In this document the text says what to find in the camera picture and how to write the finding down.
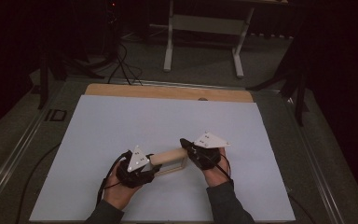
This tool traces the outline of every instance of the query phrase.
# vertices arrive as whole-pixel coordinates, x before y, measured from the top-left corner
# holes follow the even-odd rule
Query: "gray sleeve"
[[[207,188],[212,207],[213,220],[216,224],[250,224],[255,223],[252,216],[243,209],[229,182]]]
[[[124,216],[124,212],[116,209],[112,204],[101,200],[85,224],[118,224]]]

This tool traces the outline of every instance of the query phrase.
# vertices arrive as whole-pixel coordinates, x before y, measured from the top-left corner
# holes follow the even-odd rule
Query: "tripod leg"
[[[38,109],[42,109],[48,100],[48,55],[40,49],[40,101]]]
[[[287,73],[285,73],[284,75],[281,75],[281,76],[276,76],[276,77],[273,77],[265,82],[262,82],[256,86],[253,86],[253,87],[247,87],[245,88],[247,91],[260,91],[274,83],[277,83],[281,80],[284,80],[284,79],[288,79],[291,75],[293,74],[293,71],[288,71]]]
[[[102,76],[98,76],[97,74],[91,72],[88,68],[86,68],[85,66],[81,65],[80,63],[78,63],[77,61],[69,58],[68,56],[64,55],[63,53],[56,51],[55,53],[57,53],[57,55],[65,62],[67,62],[69,65],[73,66],[75,69],[77,69],[78,71],[82,72],[83,74],[85,74],[88,77],[93,77],[93,78],[104,78]]]
[[[281,95],[285,98],[290,98],[295,93],[300,82],[301,71],[291,70],[287,73],[286,82],[281,88]]]
[[[305,96],[305,84],[307,79],[307,72],[304,71],[300,75],[300,80],[298,83],[297,89],[297,99],[296,99],[296,110],[295,110],[295,117],[298,122],[298,125],[301,127],[304,126],[302,122],[302,112],[304,107],[304,96]]]

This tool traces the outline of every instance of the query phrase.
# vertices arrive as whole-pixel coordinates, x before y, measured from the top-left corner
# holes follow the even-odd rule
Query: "white paper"
[[[30,220],[85,220],[121,153],[139,145],[144,154],[157,154],[205,131],[231,144],[226,153],[235,191],[255,221],[295,220],[256,104],[90,95],[77,105]],[[123,221],[212,221],[206,188],[189,161],[143,186]]]

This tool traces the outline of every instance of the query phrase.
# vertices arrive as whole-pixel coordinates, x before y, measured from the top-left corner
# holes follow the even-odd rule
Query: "wooden strip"
[[[186,162],[187,162],[187,158],[181,159],[180,161],[177,162],[177,165],[178,165],[177,167],[172,168],[170,170],[157,172],[155,174],[155,176],[166,175],[166,174],[170,174],[170,173],[175,172],[175,171],[182,170],[182,169],[184,169],[186,167]]]
[[[113,84],[90,84],[86,95],[144,97],[162,99],[199,100],[252,103],[248,91],[210,90],[182,87],[127,86]]]
[[[152,165],[161,165],[170,161],[177,161],[187,157],[187,151],[184,148],[177,148],[170,151],[161,152],[159,154],[150,156],[150,163]]]

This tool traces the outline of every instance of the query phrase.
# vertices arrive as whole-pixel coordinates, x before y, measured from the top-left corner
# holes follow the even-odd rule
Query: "wooden board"
[[[253,98],[248,91],[210,90],[182,87],[124,86],[112,84],[90,84],[86,95],[128,96],[144,98],[244,102],[252,103]]]

